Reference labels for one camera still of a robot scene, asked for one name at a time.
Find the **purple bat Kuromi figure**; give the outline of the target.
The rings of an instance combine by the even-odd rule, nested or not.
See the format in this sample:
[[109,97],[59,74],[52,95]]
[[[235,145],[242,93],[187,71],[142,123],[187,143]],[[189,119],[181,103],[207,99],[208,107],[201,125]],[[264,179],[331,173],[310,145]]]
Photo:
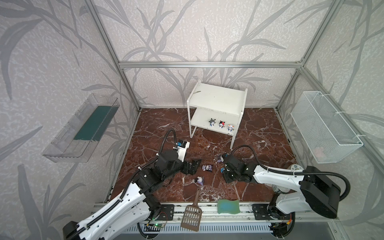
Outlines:
[[213,166],[212,165],[203,165],[202,170],[204,172],[210,172],[211,173],[213,171]]

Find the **white hooded Doraemon figure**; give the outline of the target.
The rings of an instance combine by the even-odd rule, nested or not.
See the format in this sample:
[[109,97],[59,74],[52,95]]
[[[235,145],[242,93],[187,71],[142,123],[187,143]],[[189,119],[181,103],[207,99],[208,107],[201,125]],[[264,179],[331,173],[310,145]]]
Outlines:
[[231,124],[228,125],[228,131],[229,132],[233,131],[234,129],[235,129],[234,125],[231,125]]

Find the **small grey bunny figure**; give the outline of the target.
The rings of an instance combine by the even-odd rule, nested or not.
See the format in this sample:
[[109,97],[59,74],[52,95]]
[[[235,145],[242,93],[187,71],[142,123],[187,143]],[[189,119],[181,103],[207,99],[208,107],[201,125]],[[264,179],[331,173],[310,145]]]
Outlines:
[[210,124],[210,127],[213,127],[214,125],[215,125],[215,123],[216,123],[216,120],[215,119],[210,119],[209,120],[209,124]]

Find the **purple dress Kuromi figure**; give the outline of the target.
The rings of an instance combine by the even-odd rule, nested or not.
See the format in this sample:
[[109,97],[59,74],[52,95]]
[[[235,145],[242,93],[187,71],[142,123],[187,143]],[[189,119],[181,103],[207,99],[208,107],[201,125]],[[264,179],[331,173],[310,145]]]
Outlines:
[[218,158],[217,158],[217,163],[223,163],[224,162],[224,156],[223,155],[220,155],[220,156],[218,156]]

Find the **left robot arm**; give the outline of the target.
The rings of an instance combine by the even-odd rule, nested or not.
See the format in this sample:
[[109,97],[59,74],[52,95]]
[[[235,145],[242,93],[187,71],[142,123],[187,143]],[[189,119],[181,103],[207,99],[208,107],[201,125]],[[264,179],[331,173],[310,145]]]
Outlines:
[[129,227],[160,214],[161,204],[154,193],[178,173],[195,175],[201,164],[200,160],[185,160],[188,143],[179,144],[173,129],[169,134],[173,134],[172,149],[165,151],[161,145],[155,158],[138,168],[119,195],[83,221],[67,223],[65,240],[113,240]]

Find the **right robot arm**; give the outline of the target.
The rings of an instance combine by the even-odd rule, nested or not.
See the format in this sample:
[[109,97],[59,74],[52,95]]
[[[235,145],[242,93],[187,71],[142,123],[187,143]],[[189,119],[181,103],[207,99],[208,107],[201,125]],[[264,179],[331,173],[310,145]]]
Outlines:
[[351,191],[350,181],[341,174],[322,172],[313,166],[304,170],[273,168],[265,166],[259,159],[246,165],[235,157],[235,151],[233,149],[221,156],[226,183],[237,181],[288,189],[285,194],[277,193],[269,203],[269,212],[274,217],[313,211],[322,217],[335,219],[339,203]]

